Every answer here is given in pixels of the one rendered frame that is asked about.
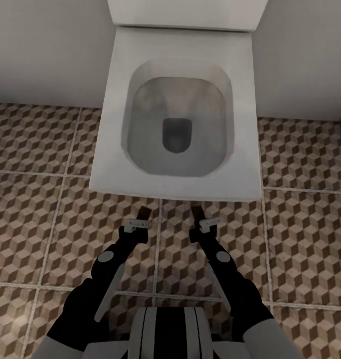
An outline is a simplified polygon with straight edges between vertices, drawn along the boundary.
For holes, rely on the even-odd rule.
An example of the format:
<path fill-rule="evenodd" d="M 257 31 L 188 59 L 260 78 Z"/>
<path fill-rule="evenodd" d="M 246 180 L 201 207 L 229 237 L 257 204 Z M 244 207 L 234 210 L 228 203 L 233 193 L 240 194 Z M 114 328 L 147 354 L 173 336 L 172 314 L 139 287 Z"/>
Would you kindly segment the mousetrap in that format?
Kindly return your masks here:
<path fill-rule="evenodd" d="M 191 210 L 195 221 L 200 225 L 199 222 L 206 219 L 202 206 L 192 207 Z"/>
<path fill-rule="evenodd" d="M 146 208 L 144 206 L 141 206 L 139 214 L 137 216 L 137 219 L 149 220 L 149 217 L 150 217 L 151 213 L 152 213 L 152 209 L 149 209 L 149 208 Z"/>

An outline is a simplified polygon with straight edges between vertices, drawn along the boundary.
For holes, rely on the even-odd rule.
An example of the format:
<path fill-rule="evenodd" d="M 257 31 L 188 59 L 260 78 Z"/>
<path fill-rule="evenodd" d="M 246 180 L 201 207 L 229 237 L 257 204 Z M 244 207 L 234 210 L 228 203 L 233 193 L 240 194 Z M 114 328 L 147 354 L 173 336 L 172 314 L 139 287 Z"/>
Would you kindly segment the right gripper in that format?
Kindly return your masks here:
<path fill-rule="evenodd" d="M 203 248 L 203 246 L 205 245 L 206 242 L 208 242 L 210 240 L 217 240 L 216 239 L 216 236 L 217 236 L 216 225 L 211 226 L 210 232 L 207 232 L 207 233 L 202 233 L 200 231 L 200 229 L 199 229 L 200 225 L 198 225 L 198 223 L 196 221 L 194 221 L 194 225 L 195 225 L 195 229 L 189 230 L 189 240 L 191 243 L 199 242 L 199 244 Z"/>

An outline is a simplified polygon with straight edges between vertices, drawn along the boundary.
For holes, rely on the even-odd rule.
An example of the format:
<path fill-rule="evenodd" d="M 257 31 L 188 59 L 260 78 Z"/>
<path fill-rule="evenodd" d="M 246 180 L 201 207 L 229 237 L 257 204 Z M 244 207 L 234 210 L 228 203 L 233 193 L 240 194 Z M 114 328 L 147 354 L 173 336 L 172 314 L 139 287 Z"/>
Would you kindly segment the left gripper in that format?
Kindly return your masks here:
<path fill-rule="evenodd" d="M 142 228 L 136 228 L 132 233 L 124 232 L 124 226 L 119 227 L 119 240 L 127 241 L 131 247 L 132 251 L 138 243 L 147 244 L 148 242 L 148 230 Z"/>

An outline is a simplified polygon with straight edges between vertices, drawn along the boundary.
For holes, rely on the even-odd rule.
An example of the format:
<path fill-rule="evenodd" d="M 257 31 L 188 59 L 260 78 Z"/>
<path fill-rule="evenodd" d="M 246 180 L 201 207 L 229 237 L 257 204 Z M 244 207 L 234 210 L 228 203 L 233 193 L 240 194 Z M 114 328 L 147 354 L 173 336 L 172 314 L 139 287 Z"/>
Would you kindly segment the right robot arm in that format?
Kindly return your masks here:
<path fill-rule="evenodd" d="M 221 217 L 201 220 L 189 230 L 191 243 L 201 245 L 209 274 L 229 312 L 235 318 L 252 359 L 305 359 L 268 308 L 255 284 L 245 279 L 231 255 L 218 243 Z"/>

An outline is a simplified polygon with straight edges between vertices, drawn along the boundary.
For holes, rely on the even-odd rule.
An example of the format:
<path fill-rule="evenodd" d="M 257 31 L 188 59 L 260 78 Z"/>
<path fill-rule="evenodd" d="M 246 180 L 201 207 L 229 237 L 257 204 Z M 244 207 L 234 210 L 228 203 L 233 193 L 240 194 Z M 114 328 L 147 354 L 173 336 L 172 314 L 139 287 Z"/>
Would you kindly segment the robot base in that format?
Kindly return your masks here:
<path fill-rule="evenodd" d="M 213 359 L 252 359 L 235 318 L 232 321 L 233 341 L 222 341 L 219 334 L 211 334 Z M 122 334 L 119 341 L 108 341 L 109 321 L 102 317 L 94 327 L 91 339 L 81 359 L 128 359 L 130 334 Z"/>

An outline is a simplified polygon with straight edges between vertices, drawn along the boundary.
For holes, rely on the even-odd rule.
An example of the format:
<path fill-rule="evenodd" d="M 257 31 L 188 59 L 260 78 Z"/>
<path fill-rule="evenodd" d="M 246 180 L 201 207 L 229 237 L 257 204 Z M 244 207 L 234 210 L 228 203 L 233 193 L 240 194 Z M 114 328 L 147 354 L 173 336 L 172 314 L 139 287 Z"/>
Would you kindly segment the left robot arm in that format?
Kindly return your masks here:
<path fill-rule="evenodd" d="M 91 276 L 67 297 L 63 313 L 30 359 L 81 359 L 94 327 L 102 320 L 138 243 L 147 244 L 149 220 L 126 219 L 119 240 L 94 262 Z"/>

